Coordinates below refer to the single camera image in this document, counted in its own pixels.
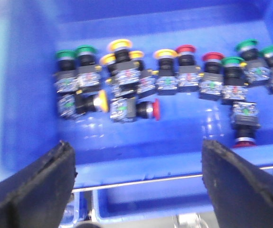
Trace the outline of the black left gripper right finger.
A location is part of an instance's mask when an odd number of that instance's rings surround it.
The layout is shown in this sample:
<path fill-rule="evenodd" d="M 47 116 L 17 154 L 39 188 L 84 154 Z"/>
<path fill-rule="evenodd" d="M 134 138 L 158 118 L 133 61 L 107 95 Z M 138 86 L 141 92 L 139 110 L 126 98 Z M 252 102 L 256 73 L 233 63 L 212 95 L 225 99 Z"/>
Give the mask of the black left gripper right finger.
<path fill-rule="evenodd" d="M 205 140 L 203 183 L 221 228 L 273 228 L 273 176 L 220 142 Z"/>

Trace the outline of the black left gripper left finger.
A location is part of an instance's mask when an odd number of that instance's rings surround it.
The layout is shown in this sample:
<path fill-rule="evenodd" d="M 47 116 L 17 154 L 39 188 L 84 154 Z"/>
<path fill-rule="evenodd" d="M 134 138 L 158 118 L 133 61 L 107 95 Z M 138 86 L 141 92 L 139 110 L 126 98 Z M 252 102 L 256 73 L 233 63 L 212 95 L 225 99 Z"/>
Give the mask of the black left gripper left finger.
<path fill-rule="evenodd" d="M 0 228 L 57 228 L 76 177 L 67 142 L 0 182 Z"/>

